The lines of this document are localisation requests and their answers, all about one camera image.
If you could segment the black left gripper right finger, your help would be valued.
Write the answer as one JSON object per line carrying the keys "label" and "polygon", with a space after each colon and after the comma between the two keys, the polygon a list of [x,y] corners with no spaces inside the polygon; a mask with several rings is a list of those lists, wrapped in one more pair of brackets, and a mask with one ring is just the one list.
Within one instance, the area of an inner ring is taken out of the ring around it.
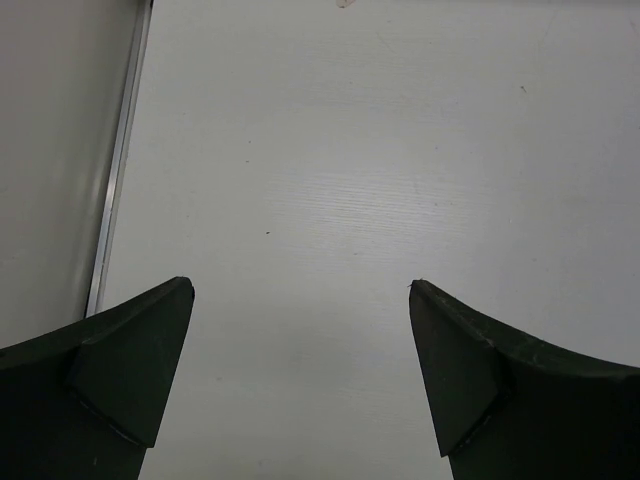
{"label": "black left gripper right finger", "polygon": [[457,479],[635,479],[639,371],[550,344],[425,280],[410,321],[440,454]]}

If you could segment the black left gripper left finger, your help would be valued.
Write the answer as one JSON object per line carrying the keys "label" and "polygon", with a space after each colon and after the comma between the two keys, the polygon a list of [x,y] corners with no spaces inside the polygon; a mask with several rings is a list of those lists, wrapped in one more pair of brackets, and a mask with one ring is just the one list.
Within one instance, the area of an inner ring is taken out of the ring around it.
{"label": "black left gripper left finger", "polygon": [[195,289],[172,278],[1,351],[4,479],[136,479],[153,448]]}

